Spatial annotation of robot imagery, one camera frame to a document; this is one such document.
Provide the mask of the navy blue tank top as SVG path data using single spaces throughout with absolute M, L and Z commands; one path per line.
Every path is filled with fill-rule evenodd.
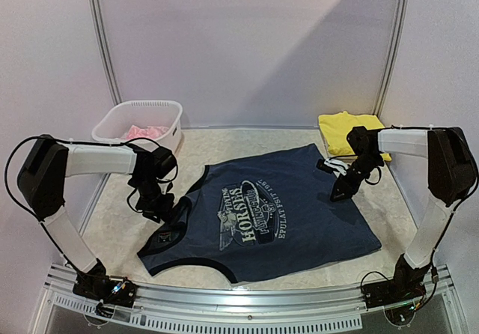
M 347 261 L 381 248 L 351 200 L 331 202 L 333 174 L 315 144 L 207 165 L 186 192 L 186 225 L 155 231 L 138 251 L 155 276 L 211 267 L 229 282 L 261 282 Z

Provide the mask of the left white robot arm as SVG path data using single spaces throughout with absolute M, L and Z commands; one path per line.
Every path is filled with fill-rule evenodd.
M 16 185 L 25 201 L 19 205 L 30 213 L 55 247 L 82 278 L 82 287 L 96 300 L 112 291 L 103 275 L 106 269 L 82 239 L 67 213 L 66 179 L 84 174 L 125 174 L 138 201 L 132 207 L 146 219 L 172 224 L 174 195 L 170 192 L 178 174 L 173 152 L 161 145 L 151 151 L 126 142 L 67 141 L 51 135 L 22 140 L 33 145 L 17 175 Z

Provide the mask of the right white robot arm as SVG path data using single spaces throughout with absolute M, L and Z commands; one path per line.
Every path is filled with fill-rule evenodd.
M 403 154 L 427 160 L 429 197 L 421 224 L 400 256 L 387 295 L 402 301 L 429 270 L 457 208 L 478 187 L 478 166 L 459 127 L 391 127 L 368 130 L 353 127 L 347 134 L 356 159 L 338 175 L 331 201 L 352 198 L 370 173 L 383 166 L 382 155 Z

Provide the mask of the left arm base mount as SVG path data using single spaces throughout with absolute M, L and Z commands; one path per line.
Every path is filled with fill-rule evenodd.
M 138 286 L 127 277 L 108 276 L 103 269 L 78 272 L 73 293 L 107 305 L 132 308 Z

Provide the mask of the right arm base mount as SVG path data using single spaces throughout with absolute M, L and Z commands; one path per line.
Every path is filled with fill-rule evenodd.
M 430 271 L 431 280 L 434 284 L 433 291 L 429 295 L 427 295 L 424 284 L 424 277 L 428 271 Z M 364 284 L 364 280 L 370 274 L 378 274 L 383 280 Z M 420 301 L 409 309 L 415 312 L 429 303 L 436 292 L 438 282 L 439 274 L 433 262 L 430 262 L 425 267 L 414 269 L 406 262 L 403 263 L 401 261 L 397 263 L 394 269 L 394 275 L 391 279 L 388 279 L 383 273 L 377 270 L 365 274 L 360 282 L 360 291 L 364 296 L 364 301 L 368 309 L 421 297 Z

